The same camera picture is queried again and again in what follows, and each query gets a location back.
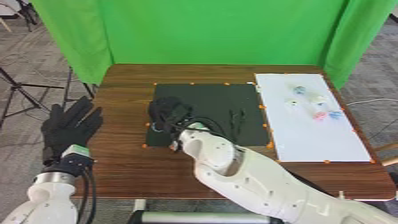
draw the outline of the green screen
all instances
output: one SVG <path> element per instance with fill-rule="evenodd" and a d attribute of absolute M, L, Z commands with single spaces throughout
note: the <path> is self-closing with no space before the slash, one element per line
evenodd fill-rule
<path fill-rule="evenodd" d="M 33 2 L 88 83 L 116 63 L 310 64 L 340 88 L 397 0 Z"/>

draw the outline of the small toy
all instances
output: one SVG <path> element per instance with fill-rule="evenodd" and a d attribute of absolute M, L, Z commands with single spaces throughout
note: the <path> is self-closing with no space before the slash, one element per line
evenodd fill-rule
<path fill-rule="evenodd" d="M 317 120 L 317 121 L 324 121 L 326 117 L 328 117 L 328 113 L 326 113 L 326 112 L 319 112 L 319 113 L 315 114 L 315 120 Z"/>
<path fill-rule="evenodd" d="M 299 101 L 297 101 L 297 100 L 289 100 L 287 103 L 289 103 L 289 105 L 294 106 L 294 107 L 299 106 Z"/>
<path fill-rule="evenodd" d="M 317 96 L 312 98 L 312 103 L 319 106 L 324 106 L 328 104 L 328 98 L 324 96 Z"/>
<path fill-rule="evenodd" d="M 294 89 L 294 92 L 297 95 L 305 95 L 306 94 L 306 87 L 305 86 L 297 86 Z"/>
<path fill-rule="evenodd" d="M 333 119 L 338 120 L 344 117 L 344 113 L 340 111 L 331 111 L 329 116 L 331 116 Z"/>

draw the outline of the tripod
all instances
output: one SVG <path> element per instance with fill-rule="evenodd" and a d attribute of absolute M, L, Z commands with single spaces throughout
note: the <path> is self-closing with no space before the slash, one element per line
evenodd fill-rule
<path fill-rule="evenodd" d="M 29 110 L 33 109 L 42 109 L 47 113 L 50 112 L 50 109 L 49 107 L 45 106 L 45 104 L 42 103 L 43 99 L 45 99 L 45 96 L 47 96 L 47 93 L 49 93 L 49 90 L 54 88 L 54 89 L 65 89 L 65 87 L 59 87 L 59 86 L 47 86 L 47 85 L 34 85 L 34 84 L 24 84 L 20 82 L 15 81 L 15 79 L 11 78 L 10 76 L 10 73 L 4 71 L 2 67 L 0 67 L 0 75 L 4 77 L 4 80 L 6 82 L 11 84 L 11 94 L 10 94 L 10 99 L 8 99 L 8 103 L 6 103 L 6 108 L 4 108 L 4 114 L 2 114 L 2 118 L 0 118 L 0 130 L 2 130 L 2 126 L 4 126 L 4 120 L 6 118 L 10 118 L 11 116 L 18 115 L 20 113 L 26 113 Z M 29 87 L 36 87 L 36 88 L 45 88 L 45 93 L 42 95 L 42 99 L 38 100 L 34 98 L 34 96 L 31 95 L 31 93 L 27 92 L 27 90 L 24 89 L 24 86 L 29 86 Z M 33 104 L 33 107 L 26 108 L 24 110 L 20 110 L 18 112 L 8 114 L 10 112 L 10 106 L 11 106 L 11 101 L 13 101 L 13 97 L 15 97 L 15 92 L 20 92 L 24 97 L 27 98 L 31 104 Z"/>

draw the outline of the white paper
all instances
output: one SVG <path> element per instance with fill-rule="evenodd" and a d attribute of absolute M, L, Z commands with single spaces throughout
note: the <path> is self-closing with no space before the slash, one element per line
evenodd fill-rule
<path fill-rule="evenodd" d="M 315 120 L 317 112 L 342 111 L 321 74 L 257 74 L 267 119 L 274 130 L 280 160 L 285 162 L 370 161 L 370 154 L 349 118 L 328 115 Z M 306 94 L 296 94 L 297 86 Z"/>

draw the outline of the metal joint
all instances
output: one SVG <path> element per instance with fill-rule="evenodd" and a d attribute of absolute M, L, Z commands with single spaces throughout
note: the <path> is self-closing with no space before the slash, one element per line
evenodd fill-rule
<path fill-rule="evenodd" d="M 75 176 L 63 172 L 47 172 L 36 176 L 34 184 L 65 183 L 75 186 Z"/>

